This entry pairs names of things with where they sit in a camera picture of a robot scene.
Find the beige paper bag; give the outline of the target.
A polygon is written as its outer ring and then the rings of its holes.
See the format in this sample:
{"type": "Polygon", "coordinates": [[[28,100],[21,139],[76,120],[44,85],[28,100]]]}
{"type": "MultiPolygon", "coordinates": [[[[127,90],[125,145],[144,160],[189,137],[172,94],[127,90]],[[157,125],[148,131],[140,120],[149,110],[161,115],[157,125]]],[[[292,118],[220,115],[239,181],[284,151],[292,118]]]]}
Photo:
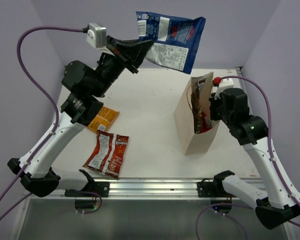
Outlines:
{"type": "Polygon", "coordinates": [[[209,101],[213,76],[191,77],[174,111],[184,155],[207,153],[217,134],[219,122],[211,119],[209,101]]]}

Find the brown snack bag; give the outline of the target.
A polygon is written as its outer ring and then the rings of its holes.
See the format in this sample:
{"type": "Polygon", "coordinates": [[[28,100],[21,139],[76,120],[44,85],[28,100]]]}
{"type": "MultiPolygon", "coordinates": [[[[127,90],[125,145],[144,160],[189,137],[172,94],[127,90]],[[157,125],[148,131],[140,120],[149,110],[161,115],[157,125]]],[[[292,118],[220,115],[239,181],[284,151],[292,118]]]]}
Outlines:
{"type": "Polygon", "coordinates": [[[190,79],[190,101],[191,101],[191,111],[193,115],[193,125],[194,125],[194,133],[200,134],[199,131],[201,129],[202,124],[202,108],[200,103],[200,92],[205,83],[206,79],[201,77],[191,77],[190,79]]]}

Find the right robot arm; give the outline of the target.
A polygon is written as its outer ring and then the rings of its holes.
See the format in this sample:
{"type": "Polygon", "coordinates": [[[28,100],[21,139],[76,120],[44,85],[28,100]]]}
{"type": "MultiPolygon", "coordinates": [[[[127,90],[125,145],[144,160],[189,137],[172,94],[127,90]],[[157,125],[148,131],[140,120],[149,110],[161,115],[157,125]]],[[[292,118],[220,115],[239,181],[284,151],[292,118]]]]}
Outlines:
{"type": "Polygon", "coordinates": [[[241,88],[219,87],[209,100],[210,116],[226,124],[253,161],[265,186],[265,190],[259,190],[227,170],[214,176],[213,192],[217,196],[231,194],[241,199],[269,230],[298,217],[300,192],[274,150],[265,121],[250,114],[245,92],[241,88]]]}

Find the red Doritos bag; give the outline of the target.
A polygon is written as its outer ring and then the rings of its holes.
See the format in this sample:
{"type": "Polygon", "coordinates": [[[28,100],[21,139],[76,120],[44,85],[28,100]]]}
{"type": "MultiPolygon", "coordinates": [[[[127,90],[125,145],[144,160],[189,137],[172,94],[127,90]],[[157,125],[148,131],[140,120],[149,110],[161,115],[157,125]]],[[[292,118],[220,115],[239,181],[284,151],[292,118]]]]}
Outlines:
{"type": "Polygon", "coordinates": [[[118,179],[124,162],[129,136],[98,130],[96,146],[83,167],[118,179]]]}

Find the pink snack bag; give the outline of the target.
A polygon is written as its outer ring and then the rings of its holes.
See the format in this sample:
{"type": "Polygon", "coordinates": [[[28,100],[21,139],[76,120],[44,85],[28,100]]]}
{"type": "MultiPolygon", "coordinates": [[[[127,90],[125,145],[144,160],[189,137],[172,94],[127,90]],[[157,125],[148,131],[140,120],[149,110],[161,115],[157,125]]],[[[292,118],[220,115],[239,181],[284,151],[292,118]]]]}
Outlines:
{"type": "Polygon", "coordinates": [[[211,121],[208,118],[208,116],[203,111],[201,112],[201,115],[202,115],[202,121],[201,121],[201,127],[199,131],[200,134],[205,133],[212,128],[211,121]]]}

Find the blue Burts crisps bag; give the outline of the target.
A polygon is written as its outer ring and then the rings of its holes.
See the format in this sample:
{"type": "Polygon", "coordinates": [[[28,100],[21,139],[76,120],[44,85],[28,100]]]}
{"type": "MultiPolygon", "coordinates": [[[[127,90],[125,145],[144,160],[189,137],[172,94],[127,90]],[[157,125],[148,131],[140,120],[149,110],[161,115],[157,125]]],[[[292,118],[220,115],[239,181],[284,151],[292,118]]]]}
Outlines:
{"type": "Polygon", "coordinates": [[[137,11],[138,37],[152,40],[146,59],[158,66],[185,74],[192,72],[206,19],[137,11]]]}

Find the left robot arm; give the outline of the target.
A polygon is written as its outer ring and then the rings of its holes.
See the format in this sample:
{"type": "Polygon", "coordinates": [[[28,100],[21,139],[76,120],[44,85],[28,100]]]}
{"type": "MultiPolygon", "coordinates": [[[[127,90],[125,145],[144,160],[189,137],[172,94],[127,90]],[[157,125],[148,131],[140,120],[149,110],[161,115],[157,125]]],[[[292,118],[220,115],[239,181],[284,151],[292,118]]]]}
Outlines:
{"type": "Polygon", "coordinates": [[[93,193],[95,181],[85,170],[61,171],[52,164],[96,117],[104,105],[98,99],[105,96],[120,74],[125,69],[138,73],[153,44],[153,40],[118,40],[107,36],[108,52],[101,54],[96,69],[79,60],[65,66],[61,84],[70,94],[57,109],[55,122],[28,153],[7,163],[27,191],[41,198],[55,190],[77,191],[85,197],[93,193]]]}

